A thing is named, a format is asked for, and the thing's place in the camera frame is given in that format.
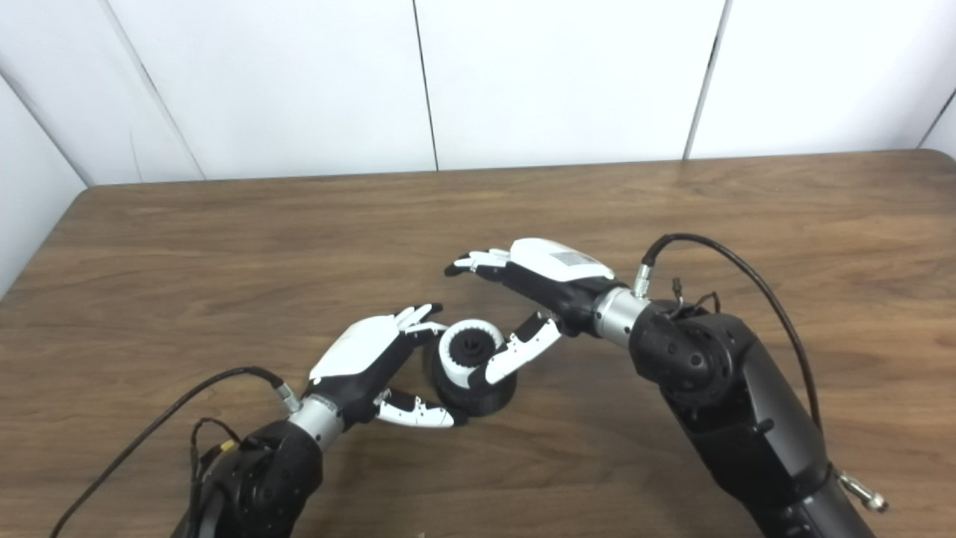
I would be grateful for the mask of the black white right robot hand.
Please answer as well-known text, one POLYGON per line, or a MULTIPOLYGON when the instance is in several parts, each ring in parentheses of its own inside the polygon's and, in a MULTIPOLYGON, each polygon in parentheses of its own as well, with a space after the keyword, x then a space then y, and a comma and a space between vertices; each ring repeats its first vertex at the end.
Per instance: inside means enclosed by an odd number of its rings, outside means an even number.
POLYGON ((508 250, 470 251, 444 269, 447 278, 461 273, 500 283, 541 307, 468 375, 472 389, 498 384, 564 336, 585 333, 625 343, 628 331, 624 326, 612 326, 612 310, 621 307, 632 321, 648 305, 648 300, 636 296, 610 267, 542 238, 517 239, 508 250))

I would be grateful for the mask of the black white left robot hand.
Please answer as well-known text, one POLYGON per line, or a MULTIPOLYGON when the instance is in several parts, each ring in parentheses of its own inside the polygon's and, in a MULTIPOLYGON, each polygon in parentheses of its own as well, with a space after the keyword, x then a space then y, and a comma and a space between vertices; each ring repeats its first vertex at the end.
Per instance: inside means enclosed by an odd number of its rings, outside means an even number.
POLYGON ((445 331, 429 319, 441 310, 440 303, 425 303, 356 321, 311 368, 291 420, 323 440, 331 439, 332 427, 344 432, 374 419, 433 429, 466 425, 462 411, 389 387, 413 352, 445 331))

